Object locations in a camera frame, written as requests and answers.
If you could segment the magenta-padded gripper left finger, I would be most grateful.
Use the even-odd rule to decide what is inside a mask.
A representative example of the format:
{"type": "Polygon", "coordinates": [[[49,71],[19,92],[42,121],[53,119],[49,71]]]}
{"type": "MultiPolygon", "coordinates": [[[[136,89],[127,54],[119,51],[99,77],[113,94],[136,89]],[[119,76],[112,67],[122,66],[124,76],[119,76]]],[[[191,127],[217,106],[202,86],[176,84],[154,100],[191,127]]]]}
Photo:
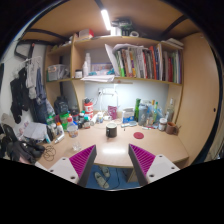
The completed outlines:
{"type": "Polygon", "coordinates": [[[70,158],[62,157],[49,169],[49,172],[85,187],[96,155],[96,146],[92,145],[70,158]]]}

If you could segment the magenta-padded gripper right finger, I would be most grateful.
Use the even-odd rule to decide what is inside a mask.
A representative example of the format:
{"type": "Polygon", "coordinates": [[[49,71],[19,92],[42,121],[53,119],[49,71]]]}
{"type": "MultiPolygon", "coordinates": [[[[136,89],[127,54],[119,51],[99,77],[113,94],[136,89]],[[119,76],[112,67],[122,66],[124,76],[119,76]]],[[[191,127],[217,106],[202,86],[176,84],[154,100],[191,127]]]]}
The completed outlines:
{"type": "Polygon", "coordinates": [[[179,171],[179,168],[163,154],[154,155],[133,144],[129,145],[128,154],[141,186],[179,171]]]}

